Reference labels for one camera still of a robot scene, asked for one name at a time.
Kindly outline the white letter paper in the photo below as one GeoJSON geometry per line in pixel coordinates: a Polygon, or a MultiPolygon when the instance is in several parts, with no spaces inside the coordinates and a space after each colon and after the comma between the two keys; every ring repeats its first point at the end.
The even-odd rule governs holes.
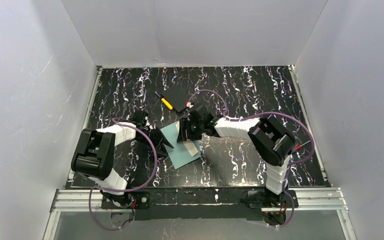
{"type": "MultiPolygon", "coordinates": [[[[178,137],[178,134],[179,134],[179,121],[178,121],[178,123],[175,124],[176,130],[177,130],[177,137],[178,137]]],[[[190,136],[189,132],[190,131],[189,131],[188,125],[187,125],[187,141],[185,141],[183,143],[177,143],[177,137],[176,137],[176,144],[182,150],[186,151],[191,157],[197,157],[198,153],[199,153],[199,150],[198,150],[197,146],[195,145],[195,142],[188,138],[190,136]]]]}

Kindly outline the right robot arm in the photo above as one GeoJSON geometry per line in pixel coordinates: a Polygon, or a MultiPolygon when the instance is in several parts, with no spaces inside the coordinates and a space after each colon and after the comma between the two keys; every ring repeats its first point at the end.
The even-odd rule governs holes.
{"type": "Polygon", "coordinates": [[[253,117],[234,121],[222,115],[211,114],[203,105],[188,110],[187,117],[179,120],[176,141],[197,141],[205,134],[217,138],[238,138],[250,141],[267,163],[265,190],[281,197],[288,186],[287,165],[296,144],[293,135],[273,117],[253,117]]]}

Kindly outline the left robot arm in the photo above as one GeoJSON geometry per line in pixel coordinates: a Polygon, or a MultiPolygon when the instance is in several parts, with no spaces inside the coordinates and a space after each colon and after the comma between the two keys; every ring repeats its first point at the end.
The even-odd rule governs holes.
{"type": "Polygon", "coordinates": [[[135,111],[128,119],[114,118],[114,125],[81,131],[72,160],[71,170],[94,181],[106,193],[122,196],[128,182],[114,169],[114,153],[118,145],[128,141],[145,144],[155,158],[167,157],[167,148],[174,146],[158,127],[153,127],[149,114],[135,111]]]}

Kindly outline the light green envelope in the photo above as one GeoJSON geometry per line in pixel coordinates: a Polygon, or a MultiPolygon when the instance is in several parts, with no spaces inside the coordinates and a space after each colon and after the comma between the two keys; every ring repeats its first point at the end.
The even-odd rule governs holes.
{"type": "Polygon", "coordinates": [[[200,141],[194,141],[196,147],[199,150],[199,153],[197,156],[192,157],[190,156],[185,150],[182,150],[176,143],[176,137],[178,136],[178,131],[176,129],[176,123],[172,123],[168,126],[165,126],[161,129],[162,133],[165,135],[167,140],[174,146],[174,148],[167,147],[167,153],[168,157],[170,158],[172,165],[175,169],[179,169],[201,157],[201,146],[200,141]]]}

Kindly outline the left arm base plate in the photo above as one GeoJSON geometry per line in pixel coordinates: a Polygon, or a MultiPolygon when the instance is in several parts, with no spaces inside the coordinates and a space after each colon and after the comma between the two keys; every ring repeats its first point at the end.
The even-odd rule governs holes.
{"type": "Polygon", "coordinates": [[[102,209],[132,209],[142,210],[150,207],[151,195],[147,191],[126,192],[114,195],[100,190],[102,194],[102,209]]]}

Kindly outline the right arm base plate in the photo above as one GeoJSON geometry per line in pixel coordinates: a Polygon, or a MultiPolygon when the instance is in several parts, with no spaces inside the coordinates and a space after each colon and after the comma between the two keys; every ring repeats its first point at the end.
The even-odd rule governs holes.
{"type": "Polygon", "coordinates": [[[279,195],[272,193],[267,189],[250,190],[244,193],[242,202],[251,209],[257,208],[278,208],[285,203],[288,208],[299,206],[298,197],[294,190],[287,190],[288,194],[281,192],[279,195]]]}

